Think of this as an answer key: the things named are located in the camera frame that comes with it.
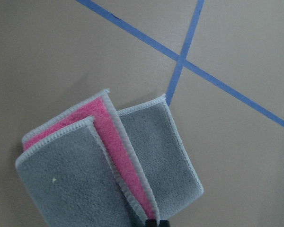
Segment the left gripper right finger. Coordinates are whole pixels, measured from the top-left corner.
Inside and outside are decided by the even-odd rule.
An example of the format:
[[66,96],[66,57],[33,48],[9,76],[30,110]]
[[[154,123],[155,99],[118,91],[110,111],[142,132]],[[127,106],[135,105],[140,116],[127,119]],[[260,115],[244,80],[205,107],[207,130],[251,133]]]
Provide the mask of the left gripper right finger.
[[170,223],[168,220],[160,220],[159,227],[170,227]]

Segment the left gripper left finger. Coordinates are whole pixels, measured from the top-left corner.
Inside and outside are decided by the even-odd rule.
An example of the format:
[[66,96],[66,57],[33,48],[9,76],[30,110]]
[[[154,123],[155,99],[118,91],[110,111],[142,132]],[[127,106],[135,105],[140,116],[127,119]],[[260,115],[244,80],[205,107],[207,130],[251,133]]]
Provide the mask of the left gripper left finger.
[[157,227],[157,220],[156,219],[148,219],[145,221],[146,227]]

